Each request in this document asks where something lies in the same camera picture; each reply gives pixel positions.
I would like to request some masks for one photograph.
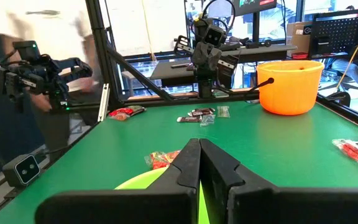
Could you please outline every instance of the black chair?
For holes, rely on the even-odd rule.
[[[340,72],[338,70],[335,70],[335,69],[332,69],[334,60],[335,59],[333,59],[333,58],[324,59],[323,60],[323,63],[325,64],[324,70],[328,71],[328,72],[334,72],[334,73],[336,73],[336,75],[338,77],[342,77],[343,76],[342,72]],[[355,83],[355,81],[351,77],[345,76],[343,78],[340,86],[339,86],[341,91],[347,91],[347,90],[350,90],[350,89],[358,90],[357,86],[350,85],[350,83]],[[336,88],[337,85],[338,85],[338,83],[335,83],[335,84],[332,84],[332,85],[329,85],[329,86],[326,86],[326,87],[323,87],[323,88],[319,88],[318,90],[321,91],[321,90],[327,90],[327,89],[330,89],[330,88]]]

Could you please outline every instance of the metal pole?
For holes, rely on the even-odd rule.
[[[252,20],[252,41],[259,42],[259,12],[254,12],[254,19]]]
[[[305,14],[305,0],[296,0],[296,16],[295,22],[303,21],[303,15]]]
[[[109,106],[120,108],[124,103],[118,97],[116,76],[113,70],[113,64],[106,51],[108,46],[107,33],[104,29],[103,17],[100,9],[99,0],[85,0],[88,8],[89,21],[91,23],[96,53],[98,54],[99,66],[105,83],[109,83],[112,91],[109,97]]]

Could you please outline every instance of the cable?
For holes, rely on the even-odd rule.
[[[287,27],[285,25],[285,18],[286,18],[286,7],[285,7],[285,0],[281,0],[281,14],[283,15],[283,25],[284,25],[284,39],[285,39],[285,45],[287,44]]]
[[[212,18],[212,20],[221,22],[224,25],[224,27],[226,28],[226,35],[227,35],[227,32],[228,32],[227,24],[225,22],[223,22],[221,19]]]
[[[8,65],[13,65],[13,64],[19,64],[19,65],[28,65],[28,61],[25,61],[25,60],[20,60],[20,61],[14,61],[14,62],[7,62],[7,63],[4,63],[4,64],[1,64],[2,66],[8,66]]]
[[[258,66],[258,62],[255,62],[254,69],[255,69],[255,82],[254,86],[258,85],[258,71],[256,70],[256,67]]]
[[[346,67],[346,69],[345,69],[345,72],[343,73],[343,76],[341,77],[340,81],[338,82],[338,85],[336,86],[336,90],[337,90],[337,91],[339,91],[339,87],[341,86],[341,83],[342,83],[342,81],[343,81],[343,78],[345,77],[347,70],[348,70],[349,67],[351,66],[351,64],[352,64],[352,62],[353,62],[353,59],[354,59],[354,57],[355,57],[356,54],[357,54],[357,51],[358,51],[358,46],[357,46],[356,49],[354,50],[353,55],[352,55],[352,57],[351,57],[349,63],[347,64],[347,67]]]
[[[106,11],[107,11],[107,18],[109,19],[109,24],[110,24],[110,27],[111,26],[111,22],[110,22],[110,13],[109,13],[109,8],[107,7],[107,0],[104,0],[104,4],[106,5]]]
[[[209,5],[212,4],[212,3],[215,2],[215,1],[216,1],[216,0],[212,0],[212,1],[210,1],[210,2],[205,6],[204,11],[203,11],[203,13],[202,13],[202,15],[201,15],[201,18],[202,18],[202,19],[204,18],[205,14],[206,14],[206,10],[207,10],[207,8],[209,7]],[[231,25],[230,25],[230,27],[228,28],[228,30],[227,30],[227,32],[226,32],[226,33],[228,34],[229,31],[233,28],[234,19],[236,18],[236,8],[234,7],[233,2],[231,2],[230,0],[226,0],[226,1],[230,3],[230,5],[231,5],[231,7],[232,7],[232,9],[233,9],[233,20],[231,21]]]
[[[150,45],[150,53],[151,53],[151,58],[153,62],[156,62],[157,59],[155,58],[155,55],[153,53],[153,45],[152,45],[152,41],[150,39],[150,31],[149,31],[149,25],[147,23],[147,15],[146,15],[146,9],[144,7],[144,0],[142,0],[142,7],[143,7],[143,15],[144,15],[144,21],[146,23],[146,31],[147,31],[147,38],[149,40],[149,45]]]
[[[43,156],[46,156],[48,154],[53,154],[53,153],[56,153],[56,152],[60,152],[62,150],[65,150],[67,149],[67,146],[66,147],[61,147],[60,149],[56,149],[56,150],[52,150],[52,151],[48,151],[46,149],[42,149],[41,151],[39,151],[38,153],[35,154],[35,156],[38,156],[38,155],[43,155]]]

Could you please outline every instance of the desk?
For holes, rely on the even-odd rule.
[[[239,56],[239,63],[260,62],[268,60],[284,60],[287,57],[287,50],[295,50],[294,45],[272,45],[270,47],[259,47],[257,49],[228,50],[222,52],[222,56]],[[153,71],[151,80],[161,79],[162,86],[188,85],[195,82],[193,71],[186,71],[186,68],[171,68],[171,65],[190,63],[190,60],[179,62],[160,62]]]
[[[199,107],[230,106],[231,118],[178,123]],[[317,104],[300,116],[243,101],[148,108],[128,121],[106,119],[0,211],[0,223],[32,223],[38,204],[65,190],[113,189],[149,170],[144,156],[207,138],[280,187],[358,187],[358,163],[331,141],[358,140],[358,126]]]
[[[331,54],[331,55],[312,55],[309,56],[310,60],[317,60],[317,59],[326,59],[326,58],[347,58],[350,59],[352,57],[352,55],[349,54]]]

